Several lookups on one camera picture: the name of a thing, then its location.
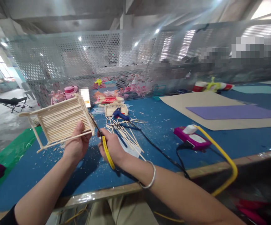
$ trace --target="purple foam sheet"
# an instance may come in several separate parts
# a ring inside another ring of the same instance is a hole
[[[203,119],[265,119],[271,118],[271,110],[256,105],[186,107]]]

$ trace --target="silver bangle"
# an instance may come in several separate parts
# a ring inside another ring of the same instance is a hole
[[[143,186],[142,183],[139,181],[139,184],[141,185],[141,187],[142,187],[143,189],[150,188],[150,187],[153,185],[154,180],[155,180],[155,166],[154,166],[154,164],[153,164],[151,161],[146,161],[146,162],[150,163],[150,164],[153,166],[153,178],[152,178],[151,183],[150,183],[148,186],[146,186],[146,187]]]

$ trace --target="pink plastic figure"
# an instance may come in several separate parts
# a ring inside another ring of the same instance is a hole
[[[54,91],[51,91],[51,105],[54,105],[56,103],[62,102],[64,100],[66,100],[66,95],[64,92],[61,93],[60,90],[57,91],[57,93],[55,94]]]

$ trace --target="scissors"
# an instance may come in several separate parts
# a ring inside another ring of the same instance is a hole
[[[107,145],[106,145],[106,139],[105,139],[105,136],[103,135],[102,131],[99,129],[98,125],[96,124],[96,122],[95,122],[93,116],[92,116],[92,115],[90,115],[90,116],[91,116],[91,119],[92,119],[92,121],[93,121],[95,127],[98,129],[98,132],[99,132],[99,134],[100,134],[101,142],[102,142],[102,144],[103,144],[104,152],[105,152],[105,154],[106,154],[106,157],[107,157],[107,159],[108,159],[108,162],[109,162],[111,168],[114,170],[114,169],[115,169],[115,164],[114,164],[113,160],[111,159],[110,153],[109,153],[109,151],[108,151],[108,148],[107,148]]]

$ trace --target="concrete floor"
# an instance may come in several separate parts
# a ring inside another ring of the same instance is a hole
[[[0,98],[4,99],[23,97],[25,97],[23,89],[15,89],[0,94]],[[24,108],[22,112],[40,109],[36,100],[27,99],[26,104],[32,108]],[[20,133],[29,127],[30,124],[26,117],[18,117],[17,112],[11,113],[11,109],[0,104],[0,152],[6,146],[8,146]]]

